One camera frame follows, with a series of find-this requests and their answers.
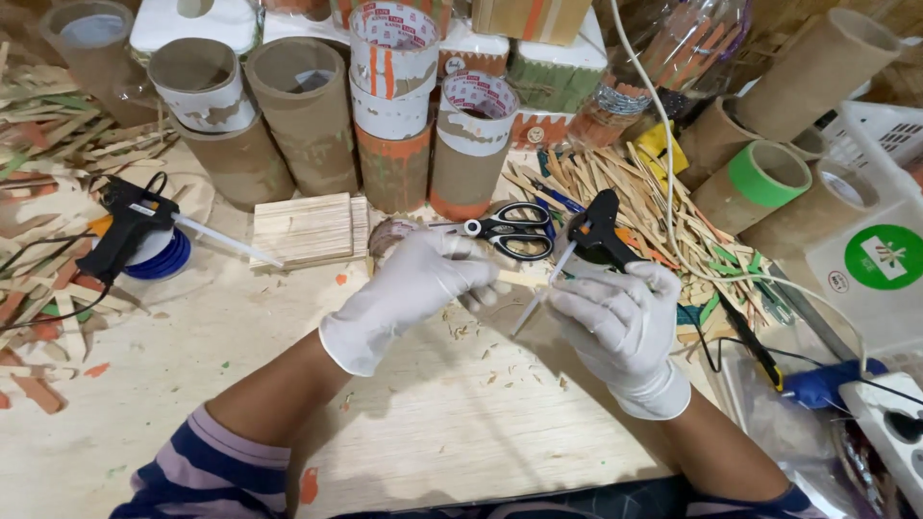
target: forearm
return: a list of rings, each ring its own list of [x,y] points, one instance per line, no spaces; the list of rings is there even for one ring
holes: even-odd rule
[[[289,447],[306,418],[351,377],[330,358],[314,330],[208,402],[206,409],[242,438]]]
[[[686,411],[657,423],[686,478],[699,492],[732,500],[768,501],[790,485],[772,458],[695,388]]]

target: white cable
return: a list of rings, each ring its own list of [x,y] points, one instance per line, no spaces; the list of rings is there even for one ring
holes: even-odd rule
[[[865,341],[862,339],[862,334],[859,333],[859,330],[856,326],[849,320],[845,313],[843,313],[839,308],[835,307],[833,303],[828,301],[822,296],[819,296],[807,288],[794,284],[787,279],[777,278],[767,274],[746,274],[741,276],[734,276],[728,278],[719,278],[706,274],[697,270],[695,267],[689,264],[689,261],[683,257],[682,252],[679,250],[679,245],[677,244],[677,236],[673,229],[673,130],[670,128],[669,117],[666,115],[666,110],[664,105],[660,102],[660,98],[657,95],[657,88],[654,87],[651,82],[651,78],[648,77],[647,72],[644,70],[644,67],[641,65],[641,61],[638,59],[638,56],[635,54],[634,49],[631,48],[631,43],[629,42],[629,37],[625,34],[625,28],[622,27],[622,18],[618,14],[618,5],[616,0],[610,0],[612,3],[612,12],[615,14],[616,18],[616,30],[618,31],[618,38],[622,41],[622,46],[625,47],[625,51],[629,54],[631,63],[634,65],[635,70],[638,71],[638,75],[641,76],[641,81],[644,82],[644,86],[651,92],[651,97],[653,99],[653,104],[657,108],[657,113],[660,115],[661,121],[664,123],[664,133],[666,134],[666,234],[670,240],[670,247],[673,248],[674,254],[677,255],[679,259],[679,264],[683,267],[686,267],[689,272],[693,275],[700,277],[704,280],[711,281],[713,283],[733,283],[736,281],[745,281],[752,279],[765,279],[769,281],[776,282],[778,284],[784,284],[791,286],[792,288],[797,289],[802,294],[806,296],[811,296],[814,299],[822,302],[824,305],[832,309],[834,312],[840,315],[843,318],[846,324],[849,325],[849,328],[856,335],[858,340],[859,348],[859,373],[863,376],[866,372],[866,364],[868,363],[869,356],[866,353]]]

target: striped shirt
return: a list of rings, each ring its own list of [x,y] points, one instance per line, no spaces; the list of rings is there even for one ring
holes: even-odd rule
[[[289,449],[260,445],[233,434],[201,405],[174,433],[154,461],[131,477],[135,495],[115,508],[111,517],[223,519],[283,518]],[[510,503],[491,507],[491,517],[517,519],[551,513],[556,519],[598,517],[551,502]],[[350,514],[351,518],[403,519],[450,517],[443,511]],[[782,497],[753,503],[698,496],[687,517],[760,517],[823,519],[798,487]]]

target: green tape roll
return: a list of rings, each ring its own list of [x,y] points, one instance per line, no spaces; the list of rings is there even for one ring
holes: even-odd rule
[[[803,182],[797,187],[783,184],[763,171],[770,167],[785,170],[793,179],[800,173]],[[751,142],[728,163],[727,175],[734,188],[749,201],[772,208],[782,207],[807,191],[812,178],[804,161],[781,144],[769,140]]]

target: scissors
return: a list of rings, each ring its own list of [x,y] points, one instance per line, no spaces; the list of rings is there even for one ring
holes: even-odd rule
[[[507,216],[511,211],[516,210],[532,211],[538,219],[521,220]],[[449,235],[465,234],[487,240],[501,254],[514,260],[538,261],[551,256],[555,242],[546,235],[530,231],[542,229],[549,223],[551,223],[551,213],[544,208],[529,202],[516,202],[500,208],[484,220],[469,220],[465,223],[430,223],[428,228]],[[509,248],[509,242],[541,243],[545,245],[545,249],[537,254],[523,254]]]

